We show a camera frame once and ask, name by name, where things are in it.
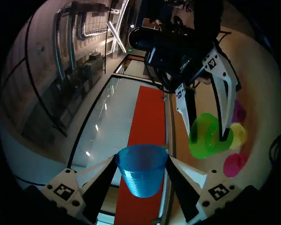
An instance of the screw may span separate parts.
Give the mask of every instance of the screw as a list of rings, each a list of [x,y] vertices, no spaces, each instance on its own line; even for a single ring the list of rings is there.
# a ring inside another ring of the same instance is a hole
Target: screw
[[[210,202],[209,201],[203,201],[202,202],[202,206],[203,207],[208,207],[210,205]]]
[[[72,201],[72,205],[77,207],[77,206],[80,205],[80,202],[77,201],[77,200],[73,200],[73,201]]]

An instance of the wall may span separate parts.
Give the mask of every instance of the wall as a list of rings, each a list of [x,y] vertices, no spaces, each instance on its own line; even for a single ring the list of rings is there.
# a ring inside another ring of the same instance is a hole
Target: wall
[[[40,156],[24,147],[8,133],[2,121],[0,121],[0,137],[11,171],[22,179],[46,184],[66,167],[63,163]],[[22,181],[19,181],[18,184],[22,188],[29,186]]]
[[[46,1],[35,13],[31,22],[28,36],[28,58],[33,80],[36,87],[42,93],[57,78],[57,67],[53,51],[53,20],[58,9],[71,2],[70,0],[49,0]],[[110,0],[93,0],[90,2],[100,2],[107,6]],[[104,16],[91,17],[91,13],[87,15],[86,31],[105,28],[108,13]],[[26,24],[19,32],[13,47],[11,48],[6,61],[6,66],[2,74],[2,82],[5,81],[7,75],[15,67],[18,62],[24,58],[24,43],[27,30]],[[67,52],[67,16],[61,19],[60,24],[60,46],[61,57],[64,69],[69,66],[69,57]],[[78,41],[76,35],[74,37],[76,60],[83,57],[86,53],[94,51],[94,45],[105,40],[105,35],[88,39],[86,41]],[[2,102],[5,110],[9,115],[11,122],[21,133],[27,116],[32,111],[37,102],[36,95],[30,84],[25,62],[16,69],[12,74],[5,89],[2,92]]]

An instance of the wooden surface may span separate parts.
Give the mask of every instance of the wooden surface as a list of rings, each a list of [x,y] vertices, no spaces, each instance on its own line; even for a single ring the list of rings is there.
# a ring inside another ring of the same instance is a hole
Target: wooden surface
[[[103,205],[101,207],[102,211],[115,213],[115,209],[117,207],[118,193],[118,187],[109,187]]]
[[[247,113],[243,126],[248,131],[248,140],[239,149],[229,149],[205,159],[196,159],[189,151],[182,117],[174,110],[176,158],[207,172],[212,169],[223,170],[225,159],[234,152],[240,152],[248,157],[248,161],[233,178],[233,182],[242,189],[250,184],[260,189],[271,171],[269,147],[281,132],[281,78],[274,58],[262,46],[238,31],[225,27],[221,30],[232,32],[222,40],[220,47],[231,60],[242,85],[236,98]],[[201,83],[197,87],[196,111],[197,115],[208,112],[217,117],[211,85]],[[176,196],[169,220],[169,225],[174,224],[185,224]]]

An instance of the fluorescent light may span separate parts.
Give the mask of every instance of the fluorescent light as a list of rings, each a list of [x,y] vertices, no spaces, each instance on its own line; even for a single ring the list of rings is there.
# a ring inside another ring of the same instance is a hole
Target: fluorescent light
[[[115,28],[117,34],[120,32],[120,27],[121,27],[122,19],[123,19],[126,7],[128,5],[128,2],[129,2],[129,0],[124,0],[123,1],[122,8],[121,8],[120,15],[119,15],[119,20],[118,20],[116,28]],[[115,44],[116,44],[116,41],[115,41],[115,38],[114,38],[113,41],[112,41],[112,47],[111,47],[111,51],[112,52],[115,52]]]
[[[127,53],[126,52],[126,49],[118,35],[118,33],[115,31],[115,28],[114,26],[112,25],[112,23],[110,21],[106,22],[107,26],[109,27],[111,33],[114,35],[115,39],[117,40],[117,42],[119,43],[119,46],[121,47],[121,49],[123,50],[123,52]]]
[[[119,72],[119,70],[122,68],[122,65],[120,65],[120,67],[116,70],[116,74]]]

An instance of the black cable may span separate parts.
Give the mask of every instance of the black cable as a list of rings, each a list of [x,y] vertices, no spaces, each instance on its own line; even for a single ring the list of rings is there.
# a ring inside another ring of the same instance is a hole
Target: black cable
[[[2,85],[2,88],[0,90],[0,96],[1,96],[1,93],[3,91],[3,89],[5,88],[5,85],[7,84],[8,80],[10,79],[11,75],[15,72],[15,70],[18,68],[19,65],[21,65],[22,62],[25,61],[25,58],[22,58],[17,65],[15,65],[15,67],[12,69],[12,71],[8,74],[6,80],[4,81],[3,85]]]
[[[109,21],[110,19],[110,13],[111,13],[111,8],[112,8],[112,4],[113,4],[114,0],[111,1],[110,3],[110,8],[109,8],[109,14],[108,14],[108,19],[107,19],[107,22]],[[106,74],[106,47],[107,47],[107,33],[106,32],[106,35],[105,35],[105,54],[104,54],[104,74]]]
[[[42,108],[44,109],[45,113],[47,114],[47,116],[50,118],[50,120],[54,123],[54,125],[58,128],[58,131],[60,133],[62,133],[65,137],[67,137],[67,134],[59,127],[59,125],[57,124],[57,122],[54,120],[54,118],[52,117],[52,115],[50,114],[49,110],[46,108],[45,103],[43,102],[32,77],[32,73],[30,70],[30,65],[29,65],[29,60],[28,60],[28,34],[29,34],[29,29],[31,26],[31,22],[33,19],[34,14],[31,16],[28,26],[27,26],[27,30],[26,30],[26,35],[25,35],[25,45],[24,45],[24,53],[25,53],[25,61],[26,61],[26,68],[27,68],[27,73],[29,76],[29,80],[30,80],[30,84],[34,90],[34,93],[36,94],[37,99],[39,100],[40,105],[42,106]]]
[[[269,160],[270,160],[272,166],[275,164],[275,161],[277,158],[277,152],[280,148],[280,140],[281,140],[281,135],[276,137],[276,139],[273,141],[273,143],[271,144],[271,146],[269,148]]]
[[[17,178],[18,180],[23,181],[23,182],[25,182],[25,183],[27,183],[27,184],[31,184],[31,185],[35,185],[35,186],[46,186],[45,184],[38,184],[38,183],[35,183],[35,182],[31,182],[31,181],[28,181],[28,180],[24,180],[24,179],[18,177],[17,175],[14,175],[14,176],[15,176],[15,178]]]
[[[149,72],[149,70],[148,70],[148,67],[147,67],[147,63],[146,63],[147,55],[148,55],[148,53],[146,53],[143,63],[145,64],[146,71],[147,71],[147,73],[148,73],[148,76],[149,76],[150,79],[152,80],[152,83],[154,84],[155,87],[157,87],[159,90],[163,91],[164,93],[172,94],[173,92],[171,92],[171,91],[165,91],[165,90],[163,89],[163,86],[162,86],[162,88],[161,88],[159,85],[157,85],[157,84],[155,83],[155,81],[154,81],[153,77],[151,76],[151,74],[150,74],[150,72]]]
[[[194,88],[198,87],[200,84],[200,81],[198,81],[198,83],[194,86]]]
[[[224,35],[221,37],[221,39],[218,41],[218,44],[220,44],[220,42],[224,39],[224,37],[226,37],[227,35],[230,35],[231,34],[231,32],[224,32],[224,31],[222,31],[222,32],[220,32],[220,33],[224,33]]]

